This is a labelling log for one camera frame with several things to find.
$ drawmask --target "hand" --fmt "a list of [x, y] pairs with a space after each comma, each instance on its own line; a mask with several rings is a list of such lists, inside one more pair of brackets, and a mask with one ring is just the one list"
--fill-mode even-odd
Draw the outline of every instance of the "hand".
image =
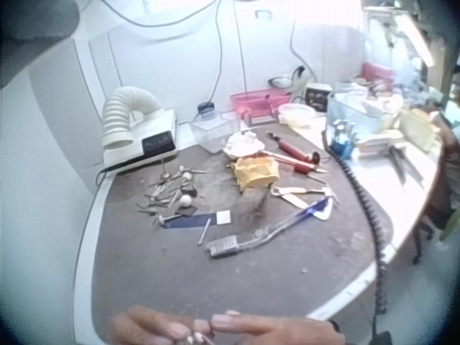
[[208, 321], [133, 307], [113, 318], [110, 344], [172, 345], [174, 341], [187, 339], [193, 332], [210, 335], [211, 328]]
[[267, 318], [228, 312], [214, 315], [213, 331], [250, 334], [243, 345], [345, 345], [345, 337], [332, 323], [309, 318]]

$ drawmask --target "plastic bin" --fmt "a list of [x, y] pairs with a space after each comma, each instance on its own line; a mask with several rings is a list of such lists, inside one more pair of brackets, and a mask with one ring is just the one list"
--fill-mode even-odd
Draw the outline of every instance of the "plastic bin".
[[358, 134], [377, 134], [380, 133], [383, 125], [383, 117], [373, 117], [367, 114], [366, 109], [361, 105], [361, 100], [365, 97], [356, 97], [354, 101], [342, 103], [337, 99], [343, 94], [332, 93], [328, 99], [328, 111], [326, 120], [328, 126], [332, 126], [337, 119], [347, 120], [354, 124], [354, 131]]
[[235, 112], [249, 126], [255, 123], [277, 120], [277, 110], [282, 104], [289, 103], [290, 94], [283, 90], [260, 90], [238, 93], [230, 96]]
[[213, 118], [197, 116], [190, 122], [195, 141], [210, 153], [221, 151], [228, 138], [239, 131], [240, 119], [235, 113], [219, 114]]

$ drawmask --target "flexible hose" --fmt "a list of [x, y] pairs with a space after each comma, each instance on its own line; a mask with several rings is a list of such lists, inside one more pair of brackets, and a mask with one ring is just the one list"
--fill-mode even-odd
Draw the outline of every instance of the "flexible hose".
[[127, 146], [134, 141], [129, 125], [131, 111], [140, 111], [145, 119], [152, 119], [164, 109], [149, 91], [133, 86], [117, 88], [102, 110], [102, 146], [105, 150]]
[[384, 315], [387, 313], [387, 294], [386, 288], [386, 276], [387, 276], [387, 264], [383, 260], [384, 254], [383, 249], [385, 246], [385, 238], [383, 236], [383, 229], [380, 225], [377, 214], [375, 213], [374, 206], [372, 205], [369, 197], [367, 196], [366, 190], [361, 186], [355, 177], [353, 171], [348, 166], [345, 160], [338, 156], [326, 142], [326, 131], [322, 132], [323, 145], [327, 153], [335, 159], [339, 164], [340, 168], [344, 172], [347, 180], [351, 183], [351, 186], [358, 198], [358, 201], [364, 211], [367, 223], [371, 229], [372, 240], [374, 242], [375, 251], [375, 262], [377, 266], [377, 274], [375, 278], [375, 305], [374, 315], [372, 317], [372, 338], [375, 339], [377, 336], [377, 316]]

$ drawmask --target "white ribbed hose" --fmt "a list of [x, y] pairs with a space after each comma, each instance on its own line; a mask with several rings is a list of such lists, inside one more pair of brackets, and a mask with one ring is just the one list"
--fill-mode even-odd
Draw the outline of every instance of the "white ribbed hose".
[[150, 120], [165, 110], [149, 91], [134, 86], [117, 88], [102, 110], [102, 147], [105, 150], [118, 149], [133, 142], [129, 125], [131, 111], [140, 111], [144, 120]]

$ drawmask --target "small white object in hand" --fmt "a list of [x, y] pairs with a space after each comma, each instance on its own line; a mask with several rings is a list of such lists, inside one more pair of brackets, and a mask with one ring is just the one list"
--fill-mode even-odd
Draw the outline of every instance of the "small white object in hand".
[[200, 343], [200, 344], [203, 343], [203, 335], [201, 333], [195, 332], [193, 335], [195, 336], [195, 340], [198, 343]]
[[182, 195], [180, 197], [179, 203], [182, 207], [190, 207], [192, 204], [192, 197], [189, 195]]
[[187, 181], [190, 181], [192, 177], [192, 174], [190, 174], [189, 172], [184, 172], [184, 174], [182, 175], [182, 178]]

